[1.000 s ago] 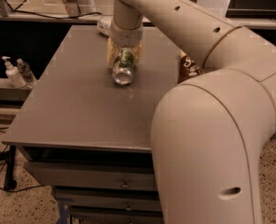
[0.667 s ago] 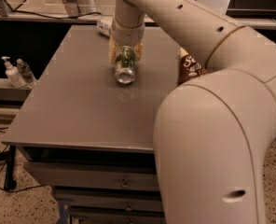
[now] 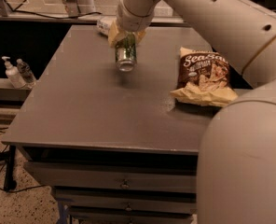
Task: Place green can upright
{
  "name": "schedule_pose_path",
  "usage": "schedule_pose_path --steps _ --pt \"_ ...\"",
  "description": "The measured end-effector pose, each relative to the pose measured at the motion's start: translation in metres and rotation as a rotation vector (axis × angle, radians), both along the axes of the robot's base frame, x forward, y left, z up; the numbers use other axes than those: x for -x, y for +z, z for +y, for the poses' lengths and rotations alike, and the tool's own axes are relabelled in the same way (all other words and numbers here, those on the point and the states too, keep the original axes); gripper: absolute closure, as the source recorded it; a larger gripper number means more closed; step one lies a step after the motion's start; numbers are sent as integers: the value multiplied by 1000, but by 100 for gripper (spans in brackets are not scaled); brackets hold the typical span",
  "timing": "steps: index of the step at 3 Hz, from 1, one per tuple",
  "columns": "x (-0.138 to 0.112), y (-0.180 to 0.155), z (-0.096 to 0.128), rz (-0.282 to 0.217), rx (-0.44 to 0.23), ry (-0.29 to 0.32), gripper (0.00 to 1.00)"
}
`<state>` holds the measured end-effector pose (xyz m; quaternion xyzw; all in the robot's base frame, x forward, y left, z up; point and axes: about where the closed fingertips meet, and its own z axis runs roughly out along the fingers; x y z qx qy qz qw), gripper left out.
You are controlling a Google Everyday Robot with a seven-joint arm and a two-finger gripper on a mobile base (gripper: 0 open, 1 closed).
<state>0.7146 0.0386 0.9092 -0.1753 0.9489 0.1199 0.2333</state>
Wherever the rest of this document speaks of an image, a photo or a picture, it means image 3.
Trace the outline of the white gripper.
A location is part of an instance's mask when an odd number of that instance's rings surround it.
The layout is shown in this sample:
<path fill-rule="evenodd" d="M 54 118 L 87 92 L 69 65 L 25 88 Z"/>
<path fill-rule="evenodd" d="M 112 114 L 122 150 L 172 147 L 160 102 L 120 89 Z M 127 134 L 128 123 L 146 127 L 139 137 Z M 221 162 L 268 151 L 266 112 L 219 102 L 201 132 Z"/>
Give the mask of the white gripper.
<path fill-rule="evenodd" d="M 112 21 L 108 32 L 109 46 L 113 48 L 128 32 L 135 32 L 135 42 L 139 44 L 146 35 L 145 28 L 153 20 L 155 5 L 155 0 L 119 0 L 117 21 Z"/>

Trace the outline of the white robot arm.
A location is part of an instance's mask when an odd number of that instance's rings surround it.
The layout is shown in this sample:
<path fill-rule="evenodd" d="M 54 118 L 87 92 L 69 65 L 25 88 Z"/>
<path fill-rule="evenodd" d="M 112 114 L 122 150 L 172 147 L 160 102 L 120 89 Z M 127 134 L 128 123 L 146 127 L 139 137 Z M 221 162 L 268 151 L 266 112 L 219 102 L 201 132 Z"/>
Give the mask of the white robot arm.
<path fill-rule="evenodd" d="M 276 13 L 251 0 L 119 0 L 119 25 L 144 30 L 159 1 L 229 61 L 244 90 L 201 139 L 198 224 L 276 224 Z"/>

